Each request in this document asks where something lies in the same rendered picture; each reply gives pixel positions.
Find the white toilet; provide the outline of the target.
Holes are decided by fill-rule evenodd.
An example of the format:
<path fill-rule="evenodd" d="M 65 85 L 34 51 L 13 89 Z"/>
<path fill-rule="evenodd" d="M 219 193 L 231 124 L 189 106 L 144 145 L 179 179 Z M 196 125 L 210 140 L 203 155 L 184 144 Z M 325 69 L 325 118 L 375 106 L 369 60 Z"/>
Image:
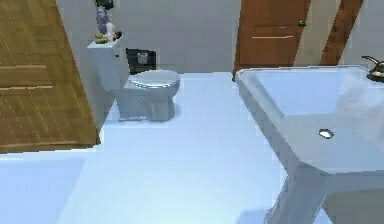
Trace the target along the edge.
<path fill-rule="evenodd" d="M 102 86 L 116 99 L 119 120 L 164 122 L 175 116 L 174 97 L 180 75 L 172 70 L 154 69 L 130 74 L 125 36 L 113 42 L 87 46 Z"/>

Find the reddish brown door edge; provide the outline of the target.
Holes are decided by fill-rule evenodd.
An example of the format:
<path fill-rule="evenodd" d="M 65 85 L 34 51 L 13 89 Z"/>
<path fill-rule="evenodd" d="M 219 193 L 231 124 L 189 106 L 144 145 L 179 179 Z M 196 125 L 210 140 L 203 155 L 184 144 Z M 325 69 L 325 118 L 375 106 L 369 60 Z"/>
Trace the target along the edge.
<path fill-rule="evenodd" d="M 326 45 L 322 51 L 320 65 L 337 65 L 341 59 L 357 16 L 364 0 L 341 0 Z"/>

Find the black toilet paper holder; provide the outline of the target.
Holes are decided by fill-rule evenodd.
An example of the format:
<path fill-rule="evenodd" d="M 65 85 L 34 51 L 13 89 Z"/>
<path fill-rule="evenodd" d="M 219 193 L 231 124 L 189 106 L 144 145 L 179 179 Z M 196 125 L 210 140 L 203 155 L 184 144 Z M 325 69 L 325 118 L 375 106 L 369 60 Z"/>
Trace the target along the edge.
<path fill-rule="evenodd" d="M 137 61 L 137 54 L 139 52 L 146 52 L 148 54 L 148 63 L 139 64 Z M 126 49 L 127 60 L 129 64 L 130 74 L 135 75 L 140 72 L 155 70 L 156 69 L 156 52 L 144 49 Z"/>

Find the black wall object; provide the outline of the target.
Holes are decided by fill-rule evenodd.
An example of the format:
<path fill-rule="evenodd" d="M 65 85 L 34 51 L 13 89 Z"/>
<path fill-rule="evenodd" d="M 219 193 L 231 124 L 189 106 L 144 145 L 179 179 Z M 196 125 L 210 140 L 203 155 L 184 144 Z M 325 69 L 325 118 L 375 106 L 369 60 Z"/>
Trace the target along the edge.
<path fill-rule="evenodd" d="M 113 0 L 95 0 L 95 4 L 97 7 L 104 7 L 106 10 L 110 10 L 114 7 Z"/>

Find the purple grey statuette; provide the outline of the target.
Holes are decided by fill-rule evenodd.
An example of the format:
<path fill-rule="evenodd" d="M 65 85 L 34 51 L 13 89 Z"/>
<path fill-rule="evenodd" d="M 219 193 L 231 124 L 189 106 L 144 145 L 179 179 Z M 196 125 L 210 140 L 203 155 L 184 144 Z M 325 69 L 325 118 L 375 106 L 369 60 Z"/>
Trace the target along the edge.
<path fill-rule="evenodd" d="M 111 20 L 108 17 L 108 12 L 103 6 L 96 9 L 97 28 L 102 34 L 108 34 L 111 31 Z"/>

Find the bronze sink faucet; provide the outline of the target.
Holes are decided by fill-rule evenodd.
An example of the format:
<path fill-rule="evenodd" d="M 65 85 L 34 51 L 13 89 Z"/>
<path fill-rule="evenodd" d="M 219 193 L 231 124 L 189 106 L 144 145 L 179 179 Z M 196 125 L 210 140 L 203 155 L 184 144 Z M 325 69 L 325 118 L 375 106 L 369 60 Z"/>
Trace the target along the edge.
<path fill-rule="evenodd" d="M 367 74 L 367 78 L 384 83 L 384 61 L 379 61 L 372 56 L 363 56 L 363 59 L 367 59 L 375 64 L 374 68 Z"/>

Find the light brown wooden door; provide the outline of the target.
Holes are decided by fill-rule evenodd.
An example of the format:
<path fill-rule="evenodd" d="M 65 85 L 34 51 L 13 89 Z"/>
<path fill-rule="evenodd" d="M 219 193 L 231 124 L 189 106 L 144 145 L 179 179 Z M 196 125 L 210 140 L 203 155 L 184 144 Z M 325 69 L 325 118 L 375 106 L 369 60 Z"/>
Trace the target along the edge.
<path fill-rule="evenodd" d="M 55 0 L 0 0 L 0 154 L 100 143 Z"/>

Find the white pedestal sink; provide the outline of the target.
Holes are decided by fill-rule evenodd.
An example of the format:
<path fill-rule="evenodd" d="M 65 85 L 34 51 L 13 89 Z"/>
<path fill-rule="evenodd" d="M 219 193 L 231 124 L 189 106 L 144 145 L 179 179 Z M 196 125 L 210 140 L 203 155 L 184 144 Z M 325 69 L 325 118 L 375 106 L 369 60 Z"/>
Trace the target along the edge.
<path fill-rule="evenodd" d="M 357 65 L 242 69 L 239 95 L 287 177 L 263 224 L 384 224 L 384 83 Z"/>

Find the reddish brown wooden door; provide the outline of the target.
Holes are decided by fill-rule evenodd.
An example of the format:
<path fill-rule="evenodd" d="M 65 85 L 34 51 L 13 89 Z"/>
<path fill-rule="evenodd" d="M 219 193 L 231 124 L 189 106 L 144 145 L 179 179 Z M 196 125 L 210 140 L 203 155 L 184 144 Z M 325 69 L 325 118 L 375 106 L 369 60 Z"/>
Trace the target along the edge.
<path fill-rule="evenodd" d="M 232 81 L 247 68 L 294 64 L 311 0 L 241 0 Z"/>

